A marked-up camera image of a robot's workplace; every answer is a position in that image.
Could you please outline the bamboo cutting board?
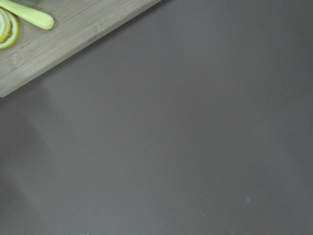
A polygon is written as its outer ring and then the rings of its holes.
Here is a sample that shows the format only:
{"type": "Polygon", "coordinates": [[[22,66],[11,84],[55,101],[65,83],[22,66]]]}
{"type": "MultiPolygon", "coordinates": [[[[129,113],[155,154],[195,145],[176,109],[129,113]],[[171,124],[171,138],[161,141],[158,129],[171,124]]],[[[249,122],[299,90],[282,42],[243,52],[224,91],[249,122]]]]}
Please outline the bamboo cutting board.
{"type": "Polygon", "coordinates": [[[19,19],[16,42],[0,51],[0,95],[5,97],[91,43],[154,6],[156,0],[20,0],[54,18],[44,30],[19,19]]]}

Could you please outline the lemon slices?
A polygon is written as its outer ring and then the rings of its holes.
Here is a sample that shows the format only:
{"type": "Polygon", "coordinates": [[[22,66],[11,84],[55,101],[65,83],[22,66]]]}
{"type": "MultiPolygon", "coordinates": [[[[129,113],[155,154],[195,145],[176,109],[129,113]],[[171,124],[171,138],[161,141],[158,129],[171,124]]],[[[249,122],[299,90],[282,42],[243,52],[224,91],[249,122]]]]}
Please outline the lemon slices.
{"type": "Polygon", "coordinates": [[[6,10],[0,10],[0,48],[5,49],[14,44],[19,36],[17,18],[6,10]]]}

